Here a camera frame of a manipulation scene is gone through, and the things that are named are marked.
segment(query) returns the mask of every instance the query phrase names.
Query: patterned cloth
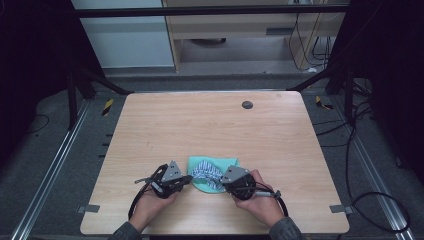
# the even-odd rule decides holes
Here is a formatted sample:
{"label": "patterned cloth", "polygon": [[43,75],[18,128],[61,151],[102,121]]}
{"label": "patterned cloth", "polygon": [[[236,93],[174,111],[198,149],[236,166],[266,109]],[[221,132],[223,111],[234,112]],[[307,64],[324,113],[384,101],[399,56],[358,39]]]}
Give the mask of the patterned cloth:
{"label": "patterned cloth", "polygon": [[219,181],[222,175],[218,168],[205,160],[201,161],[191,172],[193,179],[204,179],[209,187],[224,192],[224,186]]}
{"label": "patterned cloth", "polygon": [[200,191],[222,193],[225,192],[225,188],[219,180],[230,165],[240,166],[237,158],[190,156],[187,174],[193,176],[191,182]]}

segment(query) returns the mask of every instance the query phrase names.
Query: white cabinet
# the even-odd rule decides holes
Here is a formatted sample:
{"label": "white cabinet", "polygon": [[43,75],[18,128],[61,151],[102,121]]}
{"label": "white cabinet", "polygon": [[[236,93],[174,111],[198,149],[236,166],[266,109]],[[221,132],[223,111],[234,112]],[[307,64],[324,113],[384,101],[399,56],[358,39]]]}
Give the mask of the white cabinet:
{"label": "white cabinet", "polygon": [[[162,7],[161,0],[72,0],[75,9]],[[81,18],[107,69],[174,67],[164,17]]]}

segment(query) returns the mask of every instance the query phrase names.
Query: wooden table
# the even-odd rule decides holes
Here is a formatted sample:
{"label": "wooden table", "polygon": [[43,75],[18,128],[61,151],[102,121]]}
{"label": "wooden table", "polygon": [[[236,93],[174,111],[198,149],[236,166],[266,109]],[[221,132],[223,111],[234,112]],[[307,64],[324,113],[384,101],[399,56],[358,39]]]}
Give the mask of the wooden table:
{"label": "wooden table", "polygon": [[[251,101],[253,108],[242,103]],[[297,92],[142,93],[126,99],[90,199],[84,234],[111,234],[127,220],[142,187],[134,181],[175,160],[185,173],[191,155],[237,157],[282,192],[303,233],[344,233],[340,204],[301,95]],[[187,185],[146,234],[267,234],[268,229],[231,196]]]}

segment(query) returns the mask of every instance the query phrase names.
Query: cloth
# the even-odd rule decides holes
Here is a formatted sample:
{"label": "cloth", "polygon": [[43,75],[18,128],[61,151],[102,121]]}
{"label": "cloth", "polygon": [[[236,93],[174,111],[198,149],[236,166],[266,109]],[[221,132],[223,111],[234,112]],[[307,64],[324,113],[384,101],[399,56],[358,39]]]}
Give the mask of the cloth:
{"label": "cloth", "polygon": [[193,176],[193,185],[202,192],[225,192],[220,179],[231,165],[240,166],[237,158],[214,158],[207,156],[190,156],[187,174]]}
{"label": "cloth", "polygon": [[300,240],[302,233],[290,217],[278,221],[269,230],[272,240]]}
{"label": "cloth", "polygon": [[125,222],[108,240],[142,240],[142,237],[131,223]]}

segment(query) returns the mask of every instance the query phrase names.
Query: gray floor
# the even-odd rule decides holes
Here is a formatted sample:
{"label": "gray floor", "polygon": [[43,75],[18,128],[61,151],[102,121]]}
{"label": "gray floor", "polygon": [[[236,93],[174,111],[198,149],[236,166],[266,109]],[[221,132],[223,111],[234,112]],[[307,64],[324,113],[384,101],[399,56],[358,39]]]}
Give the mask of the gray floor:
{"label": "gray floor", "polygon": [[[227,39],[222,45],[187,41],[179,73],[151,72],[145,77],[111,78],[118,85],[138,92],[193,91],[193,90],[244,90],[285,89],[292,87],[312,73],[298,70],[282,39]],[[320,95],[325,104],[336,105],[342,95],[325,96],[321,81],[303,92],[303,98],[313,123],[331,120],[337,122],[314,125],[317,133],[342,123],[337,110],[328,110],[315,104]],[[77,213],[80,205],[88,203],[100,171],[103,157],[110,142],[108,134],[114,132],[125,101],[108,89],[96,85],[98,94],[90,101],[87,116],[53,188],[35,222],[33,238],[57,239],[83,237],[79,230],[83,215]],[[7,238],[22,218],[32,197],[43,180],[57,149],[66,134],[68,124],[66,92],[46,98],[38,105],[38,114],[48,116],[48,124],[41,130],[27,134],[11,157],[13,164],[2,172],[0,182],[0,235]],[[105,102],[114,99],[108,116],[101,116]],[[355,103],[363,101],[355,97]],[[30,130],[44,126],[47,118],[36,117]],[[405,205],[411,214],[411,231],[416,239],[424,239],[424,188],[412,171],[396,167],[395,156],[370,115],[357,123],[359,138],[392,195]],[[345,184],[346,147],[331,147],[347,141],[346,128],[340,128],[318,137],[328,163],[336,189],[343,204],[349,205]],[[363,170],[355,148],[349,154],[349,180],[353,196],[371,191],[372,184]],[[360,208],[380,224],[389,226],[386,215],[375,197],[365,199]],[[397,239],[365,221],[358,213],[349,217],[350,230],[342,239]],[[311,236],[312,239],[335,239],[337,236]]]}

